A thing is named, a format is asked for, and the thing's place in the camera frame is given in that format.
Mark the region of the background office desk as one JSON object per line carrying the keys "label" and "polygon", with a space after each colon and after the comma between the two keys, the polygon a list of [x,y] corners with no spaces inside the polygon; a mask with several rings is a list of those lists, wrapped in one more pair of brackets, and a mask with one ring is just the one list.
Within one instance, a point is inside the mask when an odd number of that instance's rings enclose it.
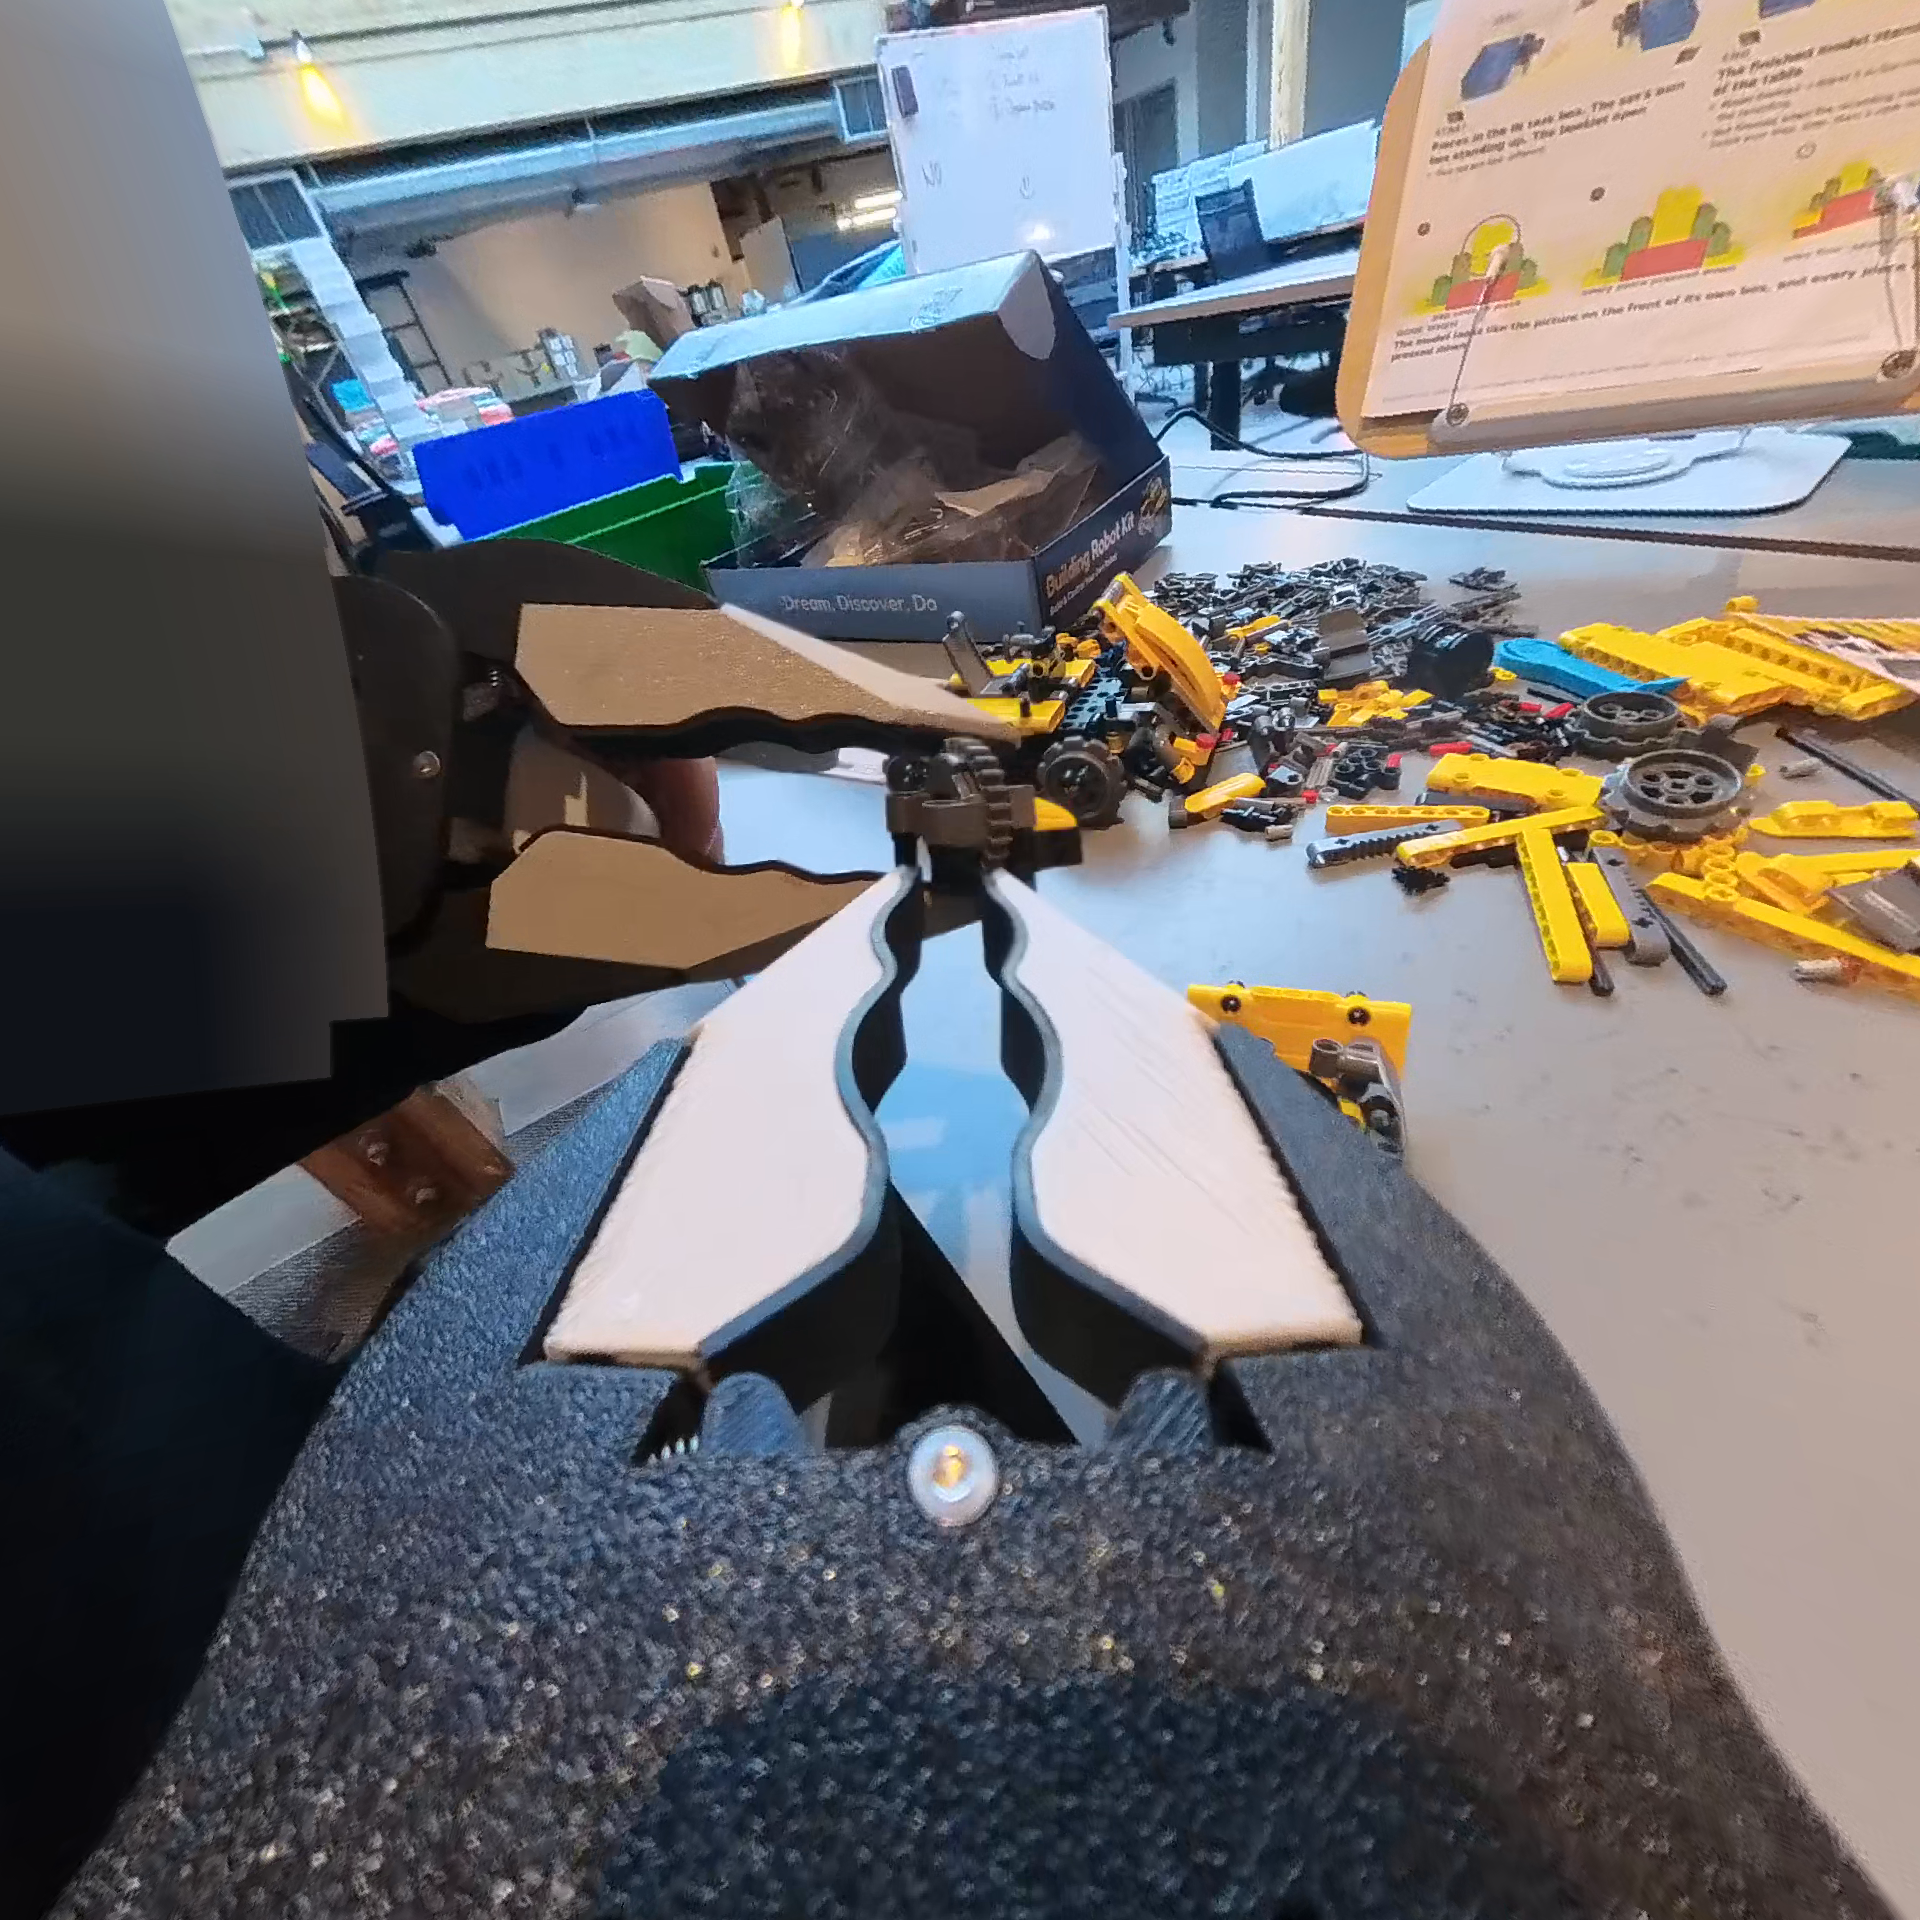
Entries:
{"label": "background office desk", "polygon": [[1188,292],[1119,308],[1120,337],[1147,335],[1156,366],[1205,370],[1199,408],[1216,450],[1238,448],[1243,368],[1314,361],[1309,383],[1332,388],[1346,342],[1360,249],[1303,254]]}

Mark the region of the blue plastic bin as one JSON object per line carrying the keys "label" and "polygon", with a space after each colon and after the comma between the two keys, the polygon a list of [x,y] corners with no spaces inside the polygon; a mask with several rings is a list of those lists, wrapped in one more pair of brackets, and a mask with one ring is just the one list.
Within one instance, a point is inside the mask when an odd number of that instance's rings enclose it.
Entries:
{"label": "blue plastic bin", "polygon": [[669,410],[649,388],[423,440],[413,458],[427,513],[467,543],[682,473]]}

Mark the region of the dark grey gear assembly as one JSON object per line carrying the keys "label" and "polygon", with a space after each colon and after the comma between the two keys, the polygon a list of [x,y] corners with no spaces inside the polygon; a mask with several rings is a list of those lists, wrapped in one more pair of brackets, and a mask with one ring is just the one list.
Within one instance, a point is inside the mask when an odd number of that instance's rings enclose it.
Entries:
{"label": "dark grey gear assembly", "polygon": [[882,787],[896,862],[914,858],[940,894],[997,872],[1031,883],[1084,862],[1077,815],[1013,778],[982,741],[951,737],[938,749],[890,754]]}

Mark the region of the black round part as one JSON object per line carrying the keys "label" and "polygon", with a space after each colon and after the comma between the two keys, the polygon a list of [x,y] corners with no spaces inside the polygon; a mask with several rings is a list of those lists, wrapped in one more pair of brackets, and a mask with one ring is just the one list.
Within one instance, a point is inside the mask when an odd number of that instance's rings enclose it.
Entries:
{"label": "black round part", "polygon": [[1440,704],[1463,704],[1490,684],[1499,644],[1501,637],[1483,627],[1427,623],[1409,640],[1405,686]]}

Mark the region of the pile of small black parts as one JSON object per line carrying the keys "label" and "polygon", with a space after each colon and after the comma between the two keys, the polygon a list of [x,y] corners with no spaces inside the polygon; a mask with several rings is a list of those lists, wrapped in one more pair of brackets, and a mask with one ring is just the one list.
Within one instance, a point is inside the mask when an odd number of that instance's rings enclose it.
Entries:
{"label": "pile of small black parts", "polygon": [[1407,824],[1474,827],[1521,801],[1442,795],[1442,762],[1493,757],[1558,764],[1573,708],[1495,669],[1464,702],[1405,686],[1410,639],[1429,623],[1508,623],[1517,584],[1497,569],[1453,576],[1453,599],[1416,571],[1337,559],[1304,569],[1169,573],[1147,594],[1186,627],[1229,690],[1227,731],[1188,793],[1164,798],[1171,833],[1227,827],[1286,844],[1312,819],[1331,837]]}

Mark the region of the pile of yellow beams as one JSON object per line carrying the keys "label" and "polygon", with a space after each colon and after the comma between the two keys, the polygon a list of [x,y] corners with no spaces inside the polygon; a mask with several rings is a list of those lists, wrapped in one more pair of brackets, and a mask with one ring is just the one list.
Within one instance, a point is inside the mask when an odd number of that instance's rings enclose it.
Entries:
{"label": "pile of yellow beams", "polygon": [[1596,801],[1627,760],[1569,751],[1546,767],[1474,754],[1438,767],[1432,808],[1442,796],[1522,808],[1440,824],[1369,862],[1410,897],[1442,892],[1473,869],[1513,871],[1548,977],[1596,997],[1615,988],[1617,965],[1675,965],[1643,897],[1652,883],[1689,934],[1715,931],[1783,954],[1812,988],[1916,1002],[1916,768],[1893,778],[1863,757],[1865,737],[1885,723],[1916,749],[1916,621],[1785,617],[1737,596],[1667,629],[1592,623],[1551,642],[1664,682],[1687,723],[1661,751],[1741,767],[1741,829],[1693,844],[1622,837]]}

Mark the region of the large grey toy wheel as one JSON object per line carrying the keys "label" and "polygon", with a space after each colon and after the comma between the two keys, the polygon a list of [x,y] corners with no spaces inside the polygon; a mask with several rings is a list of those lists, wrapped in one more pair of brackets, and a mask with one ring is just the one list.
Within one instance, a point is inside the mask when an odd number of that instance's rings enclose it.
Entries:
{"label": "large grey toy wheel", "polygon": [[1617,767],[1601,785],[1596,808],[1622,838],[1693,846],[1747,823],[1748,778],[1719,753],[1669,746]]}

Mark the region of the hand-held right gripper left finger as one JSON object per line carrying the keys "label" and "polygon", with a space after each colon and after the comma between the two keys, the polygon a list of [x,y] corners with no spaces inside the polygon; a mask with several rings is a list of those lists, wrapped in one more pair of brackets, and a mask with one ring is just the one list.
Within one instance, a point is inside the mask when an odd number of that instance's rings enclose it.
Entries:
{"label": "hand-held right gripper left finger", "polygon": [[905,1063],[920,942],[906,866],[699,1022],[573,1267],[547,1361],[828,1381],[847,1324],[893,1310],[876,1111]]}

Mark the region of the person's dark clothing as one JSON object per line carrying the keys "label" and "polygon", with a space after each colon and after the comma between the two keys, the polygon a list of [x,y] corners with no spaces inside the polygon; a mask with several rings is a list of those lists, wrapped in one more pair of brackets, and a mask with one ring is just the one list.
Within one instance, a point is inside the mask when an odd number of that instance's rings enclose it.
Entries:
{"label": "person's dark clothing", "polygon": [[204,1669],[343,1366],[2,1157],[2,1915],[42,1916]]}

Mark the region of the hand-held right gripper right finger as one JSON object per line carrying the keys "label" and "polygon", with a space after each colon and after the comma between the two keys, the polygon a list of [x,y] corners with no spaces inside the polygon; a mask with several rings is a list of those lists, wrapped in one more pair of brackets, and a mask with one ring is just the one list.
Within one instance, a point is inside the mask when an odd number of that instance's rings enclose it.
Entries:
{"label": "hand-held right gripper right finger", "polygon": [[1212,1374],[1365,1318],[1184,997],[1017,876],[981,886],[1013,1149],[1013,1300],[1059,1374]]}

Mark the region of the person's left hand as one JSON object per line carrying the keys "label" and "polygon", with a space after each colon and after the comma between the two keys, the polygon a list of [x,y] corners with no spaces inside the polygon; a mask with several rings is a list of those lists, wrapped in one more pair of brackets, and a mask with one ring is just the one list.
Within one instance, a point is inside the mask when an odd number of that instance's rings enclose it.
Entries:
{"label": "person's left hand", "polygon": [[642,760],[629,787],[651,812],[666,852],[687,862],[725,862],[723,789],[714,758]]}

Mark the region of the dark blue cardboard kit box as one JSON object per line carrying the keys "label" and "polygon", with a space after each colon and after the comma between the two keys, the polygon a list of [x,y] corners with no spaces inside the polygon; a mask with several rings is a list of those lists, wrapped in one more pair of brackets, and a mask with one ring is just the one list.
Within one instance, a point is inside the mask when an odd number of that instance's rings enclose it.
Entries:
{"label": "dark blue cardboard kit box", "polygon": [[874,569],[707,564],[713,600],[835,642],[934,642],[964,613],[984,640],[1071,630],[1115,576],[1136,571],[1172,530],[1162,447],[1065,288],[1034,253],[835,296],[687,335],[655,368],[677,422],[717,436],[735,377],[772,357],[848,354],[882,396],[981,429],[990,453],[1024,453],[1078,429],[1115,492],[1036,559]]}

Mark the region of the silver monitor stand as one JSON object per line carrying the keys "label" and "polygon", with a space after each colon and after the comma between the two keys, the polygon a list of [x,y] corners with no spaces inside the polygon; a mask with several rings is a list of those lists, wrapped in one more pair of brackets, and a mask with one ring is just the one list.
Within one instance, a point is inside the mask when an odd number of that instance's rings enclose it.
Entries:
{"label": "silver monitor stand", "polygon": [[1483,450],[1416,489],[1419,517],[1754,517],[1802,507],[1852,442],[1785,427]]}

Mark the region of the grey desk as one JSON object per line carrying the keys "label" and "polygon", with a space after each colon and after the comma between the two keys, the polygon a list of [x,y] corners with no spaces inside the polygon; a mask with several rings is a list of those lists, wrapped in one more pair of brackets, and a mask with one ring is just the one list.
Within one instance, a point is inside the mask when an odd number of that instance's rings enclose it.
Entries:
{"label": "grey desk", "polygon": [[1405,1157],[1214,1043],[1352,1348],[1059,1373],[982,894],[876,1105],[830,1377],[548,1361],[689,1038],[427,1263],[60,1910],[1916,1916],[1916,1005],[1713,929],[1552,986],[1515,876],[1231,834],[1033,888],[1191,986],[1413,1008]]}

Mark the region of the blue plastic piece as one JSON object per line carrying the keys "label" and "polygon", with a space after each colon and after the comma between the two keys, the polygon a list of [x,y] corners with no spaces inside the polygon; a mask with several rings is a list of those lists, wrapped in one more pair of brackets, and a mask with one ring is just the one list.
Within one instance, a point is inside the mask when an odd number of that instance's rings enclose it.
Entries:
{"label": "blue plastic piece", "polygon": [[1667,682],[1646,684],[1617,669],[1587,660],[1543,637],[1503,637],[1495,646],[1495,665],[1515,680],[1585,704],[1610,695],[1667,690]]}

